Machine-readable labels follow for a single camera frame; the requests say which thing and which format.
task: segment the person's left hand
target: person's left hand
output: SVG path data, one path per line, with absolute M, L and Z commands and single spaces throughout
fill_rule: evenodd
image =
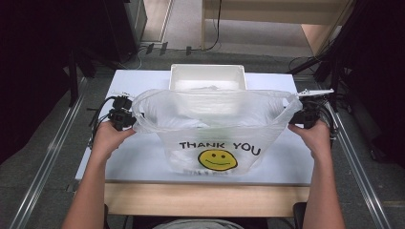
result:
M 100 123 L 98 126 L 95 142 L 93 144 L 92 154 L 97 154 L 97 157 L 107 160 L 111 153 L 135 131 L 129 128 L 125 131 L 117 131 L 111 121 Z

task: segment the black wire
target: black wire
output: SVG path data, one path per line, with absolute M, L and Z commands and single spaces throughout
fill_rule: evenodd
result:
M 289 71 L 291 71 L 291 64 L 292 64 L 292 62 L 294 62 L 295 60 L 300 59 L 300 58 L 304 58 L 304 56 L 295 57 L 295 58 L 293 58 L 291 61 L 289 61 L 289 63 L 288 63 L 288 70 L 289 70 Z
M 331 45 L 334 43 L 335 40 L 336 40 L 336 38 L 333 38 L 331 41 L 328 41 L 328 45 L 325 46 L 325 47 L 321 50 L 321 53 L 327 52 L 328 49 L 331 47 Z
M 315 102 L 315 101 L 302 101 L 303 104 L 312 104 L 317 107 L 317 110 L 322 112 L 326 116 L 326 121 L 328 122 L 330 126 L 330 136 L 334 135 L 336 133 L 336 129 L 334 128 L 334 123 L 333 123 L 333 116 L 331 115 L 330 111 L 328 108 L 324 105 L 327 102 L 327 100 L 323 100 L 323 103 Z
M 119 64 L 120 66 L 123 66 L 122 64 L 125 64 L 125 63 L 127 63 L 128 61 L 130 61 L 130 60 L 132 59 L 132 57 L 134 57 L 134 55 L 138 55 L 140 48 L 144 48 L 144 47 L 147 48 L 147 46 L 139 46 L 139 49 L 138 49 L 137 52 L 131 52 L 131 54 L 128 55 L 128 59 L 126 59 L 126 60 L 122 61 L 122 63 L 118 63 L 118 64 Z
M 217 39 L 215 40 L 215 43 L 209 47 L 208 49 L 203 49 L 204 52 L 212 50 L 218 43 L 218 40 L 220 39 L 220 20 L 221 20 L 221 6 L 223 4 L 223 0 L 220 0 L 220 8 L 218 9 L 218 20 L 217 20 Z
M 142 51 L 144 51 L 144 50 L 147 50 L 148 47 L 149 47 L 149 46 L 140 46 L 140 47 L 139 47 L 138 52 L 137 52 L 137 54 L 135 55 L 135 57 L 139 60 L 139 65 L 135 68 L 135 70 L 138 70 L 138 69 L 142 66 L 142 60 L 141 60 L 140 57 L 139 57 L 140 52 L 142 52 Z M 122 64 L 120 64 L 120 63 L 119 63 L 119 65 L 122 66 L 122 67 L 124 67 L 126 70 L 129 70 L 126 66 L 124 66 L 124 65 L 122 65 Z
M 219 29 L 217 29 L 217 26 L 215 25 L 215 19 L 213 18 L 212 19 L 212 25 L 214 26 L 214 30 L 215 30 L 215 33 L 217 33 L 217 37 L 219 38 L 220 37 L 220 31 L 219 31 Z M 221 46 L 223 45 L 223 44 L 221 44 L 221 41 L 219 41 L 218 40 L 218 42 L 220 43 L 220 47 L 217 49 L 217 51 L 221 48 Z
M 98 119 L 98 117 L 99 117 L 99 115 L 100 115 L 100 113 L 101 113 L 102 108 L 103 108 L 104 105 L 107 103 L 107 101 L 110 100 L 110 99 L 116 99 L 116 97 L 115 97 L 115 96 L 110 96 L 110 97 L 106 98 L 106 99 L 101 103 L 101 105 L 99 106 L 97 112 L 93 115 L 92 121 L 91 121 L 90 124 L 89 124 L 89 126 L 92 126 L 92 125 L 93 125 L 92 136 L 91 136 L 90 141 L 89 141 L 89 144 L 88 144 L 88 146 L 90 147 L 90 149 L 92 149 L 92 147 L 93 147 L 93 142 L 94 142 L 94 140 L 95 140 L 95 136 L 96 136 L 96 132 L 97 132 L 98 125 L 101 123 L 102 120 L 104 120 L 104 119 L 107 117 L 107 115 L 101 117 L 100 119 Z

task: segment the metal rail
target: metal rail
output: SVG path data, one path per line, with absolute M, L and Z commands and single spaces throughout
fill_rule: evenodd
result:
M 45 155 L 44 160 L 42 161 L 41 167 L 36 173 L 35 178 L 32 181 L 30 188 L 28 189 L 26 195 L 23 198 L 23 201 L 11 222 L 10 229 L 13 228 L 25 228 L 27 222 L 32 213 L 33 207 L 35 206 L 38 198 L 42 192 L 42 189 L 45 186 L 45 183 L 48 179 L 49 174 L 56 162 L 56 159 L 59 155 L 60 149 L 62 148 L 63 142 L 68 135 L 69 130 L 75 120 L 77 111 L 80 108 L 80 105 L 83 101 L 83 95 L 88 86 L 88 79 L 83 77 L 79 84 L 79 98 L 75 102 L 74 106 L 69 108 L 66 113 L 62 124 L 59 127 L 59 130 L 56 133 L 51 144 L 48 146 L 48 152 Z
M 325 88 L 318 84 L 319 89 L 324 90 Z M 339 133 L 337 135 L 340 144 L 342 145 L 343 151 L 345 152 L 346 158 L 349 162 L 349 165 L 352 168 L 354 178 L 357 181 L 357 184 L 360 188 L 360 192 L 363 195 L 363 198 L 369 207 L 369 211 L 374 220 L 375 226 L 378 229 L 391 229 L 391 224 L 384 212 L 384 209 L 381 205 L 381 202 L 370 183 L 370 180 L 364 171 L 364 168 L 360 162 L 360 159 L 357 156 L 357 153 L 352 145 L 351 140 L 345 130 L 343 122 L 338 113 L 333 111 L 330 103 L 327 104 L 328 109 L 333 115 L 334 123 L 339 127 Z

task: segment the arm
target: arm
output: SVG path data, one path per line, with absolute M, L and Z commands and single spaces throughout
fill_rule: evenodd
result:
M 318 120 L 311 129 L 288 128 L 303 138 L 314 159 L 304 228 L 345 228 L 334 180 L 329 128 Z
M 112 122 L 98 127 L 92 153 L 62 228 L 103 228 L 105 167 L 111 153 L 134 130 L 118 132 Z

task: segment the white table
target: white table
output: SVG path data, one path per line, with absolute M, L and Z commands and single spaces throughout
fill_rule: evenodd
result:
M 246 73 L 245 79 L 248 90 L 296 93 L 289 74 Z M 168 89 L 169 80 L 170 71 L 116 71 L 106 97 L 112 91 L 137 95 L 153 88 Z M 101 115 L 111 107 L 112 102 L 107 103 Z M 89 155 L 86 149 L 75 176 L 78 180 Z M 107 163 L 105 202 L 110 213 L 122 215 L 290 217 L 293 203 L 308 198 L 312 166 L 309 149 L 288 129 L 246 175 L 218 177 L 172 172 L 158 136 L 135 134 Z

